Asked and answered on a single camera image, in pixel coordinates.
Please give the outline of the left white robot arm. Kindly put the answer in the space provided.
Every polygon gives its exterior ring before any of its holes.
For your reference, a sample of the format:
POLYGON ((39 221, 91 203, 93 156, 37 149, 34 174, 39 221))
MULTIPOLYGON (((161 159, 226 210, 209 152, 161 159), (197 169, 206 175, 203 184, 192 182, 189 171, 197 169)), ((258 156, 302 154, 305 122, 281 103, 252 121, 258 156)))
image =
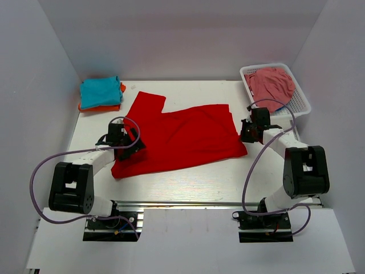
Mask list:
POLYGON ((53 211, 101 217, 109 228, 120 223, 115 202, 95 196, 94 176, 117 160, 130 158, 145 148, 139 126, 130 118, 117 117, 109 122, 108 131, 73 162, 59 162, 54 169, 48 206, 53 211))

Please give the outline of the red t-shirt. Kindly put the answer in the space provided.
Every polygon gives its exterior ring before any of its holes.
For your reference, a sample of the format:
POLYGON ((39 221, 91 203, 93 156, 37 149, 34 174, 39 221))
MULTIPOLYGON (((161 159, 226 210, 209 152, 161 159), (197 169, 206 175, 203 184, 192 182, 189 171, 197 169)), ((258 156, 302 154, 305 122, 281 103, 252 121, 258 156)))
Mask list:
POLYGON ((208 104, 163 113, 166 98, 139 92, 125 125, 140 127, 145 148, 116 159, 115 179, 199 166, 248 154, 227 104, 208 104))

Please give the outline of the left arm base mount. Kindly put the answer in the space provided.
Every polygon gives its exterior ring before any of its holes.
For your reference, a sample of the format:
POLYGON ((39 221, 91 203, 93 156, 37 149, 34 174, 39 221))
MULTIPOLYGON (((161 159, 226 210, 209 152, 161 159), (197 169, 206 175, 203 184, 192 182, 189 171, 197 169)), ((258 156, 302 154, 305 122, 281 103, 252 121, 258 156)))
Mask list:
POLYGON ((83 241, 85 242, 137 242, 143 227, 143 210, 133 207, 116 207, 113 214, 121 219, 86 220, 83 241))

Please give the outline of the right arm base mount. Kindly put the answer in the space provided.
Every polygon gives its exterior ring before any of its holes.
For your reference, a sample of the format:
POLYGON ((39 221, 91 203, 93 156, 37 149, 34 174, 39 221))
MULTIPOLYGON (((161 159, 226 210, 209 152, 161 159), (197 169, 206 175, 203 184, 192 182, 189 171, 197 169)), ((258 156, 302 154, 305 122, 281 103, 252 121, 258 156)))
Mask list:
POLYGON ((238 221, 240 243, 293 242, 288 213, 256 216, 245 211, 234 211, 232 218, 238 221))

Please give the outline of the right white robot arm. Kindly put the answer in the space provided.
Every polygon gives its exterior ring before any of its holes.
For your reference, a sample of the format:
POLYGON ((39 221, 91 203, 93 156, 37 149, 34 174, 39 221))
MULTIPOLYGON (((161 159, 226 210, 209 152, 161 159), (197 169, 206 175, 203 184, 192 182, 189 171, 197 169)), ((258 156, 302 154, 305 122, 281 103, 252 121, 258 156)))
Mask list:
POLYGON ((289 134, 287 130, 272 125, 267 108, 248 107, 250 115, 242 121, 241 141, 261 143, 262 150, 256 156, 246 176, 242 191, 242 208, 245 214, 257 216, 263 227, 272 227, 278 221, 278 214, 300 206, 301 201, 310 197, 326 194, 330 188, 326 153, 321 146, 309 146, 289 134), (246 192, 250 177, 263 153, 271 149, 284 161, 282 185, 271 195, 264 197, 257 209, 246 208, 246 192))

